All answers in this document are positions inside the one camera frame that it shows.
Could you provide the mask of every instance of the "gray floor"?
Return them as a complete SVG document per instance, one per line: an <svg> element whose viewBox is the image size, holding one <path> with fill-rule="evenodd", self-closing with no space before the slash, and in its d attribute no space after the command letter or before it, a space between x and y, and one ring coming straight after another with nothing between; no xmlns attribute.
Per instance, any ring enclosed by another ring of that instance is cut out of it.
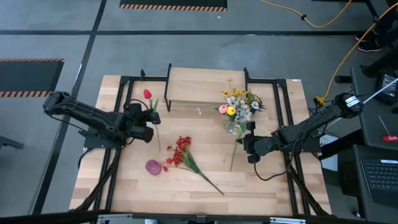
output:
<svg viewBox="0 0 398 224"><path fill-rule="evenodd" d="M299 9L316 24L331 19L342 2L284 2ZM95 0L0 1L0 30L91 30L100 5ZM380 12L384 1L375 2ZM229 0L229 11L174 12L118 9L108 0L100 30L314 30L289 11L258 0ZM326 30L363 30L372 19L364 4L354 3ZM0 35L1 57L65 58L57 90L70 91L87 45L88 35ZM94 105L103 75L166 75L168 63L176 67L242 70L252 77L303 80L309 106L325 93L328 81L348 50L352 37L239 36L239 35L101 35L91 51L78 100ZM369 64L383 52L354 51L340 70ZM333 84L330 96L349 90ZM30 213L46 168L59 122L42 112L41 98L0 98L0 135L25 143L23 150L0 151L0 216ZM337 123L330 131L344 135L359 128L358 120ZM77 175L77 160L84 139L70 127L46 199L45 213L67 211ZM352 198L328 184L334 214L353 218Z"/></svg>

